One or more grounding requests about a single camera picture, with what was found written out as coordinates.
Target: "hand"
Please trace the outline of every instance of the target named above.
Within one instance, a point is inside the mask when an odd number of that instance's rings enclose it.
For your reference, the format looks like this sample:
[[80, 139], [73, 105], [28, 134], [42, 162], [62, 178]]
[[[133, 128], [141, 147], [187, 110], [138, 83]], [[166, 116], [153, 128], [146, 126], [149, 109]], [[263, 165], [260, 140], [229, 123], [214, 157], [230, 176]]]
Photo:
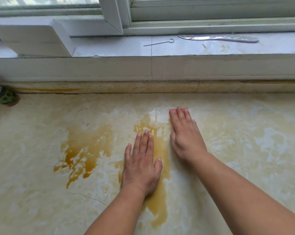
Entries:
[[163, 168], [161, 158], [157, 158], [153, 164], [154, 139], [153, 135], [145, 130], [142, 141], [142, 134], [138, 133], [134, 142], [132, 156], [130, 156], [131, 144], [125, 151], [125, 164], [121, 177], [121, 189], [131, 188], [144, 197], [154, 192]]
[[170, 110], [172, 131], [171, 144], [179, 158], [191, 162], [200, 154], [207, 153], [206, 145], [197, 127], [191, 118], [188, 108]]

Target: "bottle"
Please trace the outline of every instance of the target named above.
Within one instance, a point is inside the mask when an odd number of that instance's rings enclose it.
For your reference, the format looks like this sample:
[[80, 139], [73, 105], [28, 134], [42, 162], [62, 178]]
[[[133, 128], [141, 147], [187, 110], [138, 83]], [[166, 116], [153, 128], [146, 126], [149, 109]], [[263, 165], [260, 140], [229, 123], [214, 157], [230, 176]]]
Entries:
[[19, 102], [20, 98], [11, 90], [0, 85], [0, 103], [6, 106], [14, 106]]

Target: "knife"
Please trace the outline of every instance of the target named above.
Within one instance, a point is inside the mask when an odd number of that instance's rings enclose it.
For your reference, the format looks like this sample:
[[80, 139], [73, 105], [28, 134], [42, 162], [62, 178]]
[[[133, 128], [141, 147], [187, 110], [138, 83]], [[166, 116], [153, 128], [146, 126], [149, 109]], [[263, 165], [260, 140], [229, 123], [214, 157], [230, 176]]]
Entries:
[[244, 42], [244, 43], [257, 43], [258, 38], [255, 37], [245, 37], [245, 36], [200, 36], [200, 35], [178, 35], [182, 39], [188, 40], [227, 40], [235, 42]]

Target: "window sill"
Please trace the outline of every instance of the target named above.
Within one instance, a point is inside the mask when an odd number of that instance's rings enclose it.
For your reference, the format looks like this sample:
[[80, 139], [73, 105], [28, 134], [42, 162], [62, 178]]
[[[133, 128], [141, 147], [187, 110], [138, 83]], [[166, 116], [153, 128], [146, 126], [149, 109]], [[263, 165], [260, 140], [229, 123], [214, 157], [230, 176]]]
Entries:
[[[260, 41], [72, 38], [76, 49], [71, 58], [19, 57], [0, 41], [0, 81], [295, 79], [295, 32], [238, 35]], [[170, 38], [175, 42], [143, 46]]]

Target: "metal hook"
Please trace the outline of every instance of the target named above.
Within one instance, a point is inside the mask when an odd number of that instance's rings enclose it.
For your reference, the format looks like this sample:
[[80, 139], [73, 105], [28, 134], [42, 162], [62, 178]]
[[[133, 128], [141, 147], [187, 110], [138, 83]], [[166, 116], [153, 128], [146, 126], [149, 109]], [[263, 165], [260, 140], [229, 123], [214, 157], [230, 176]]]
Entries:
[[[160, 43], [173, 43], [173, 42], [175, 42], [174, 39], [170, 39], [170, 40], [172, 40], [172, 41], [165, 41], [165, 42], [160, 42]], [[155, 45], [155, 44], [160, 44], [160, 43], [152, 43], [152, 44], [147, 44], [147, 45], [143, 45], [143, 46], [150, 46], [150, 45]]]

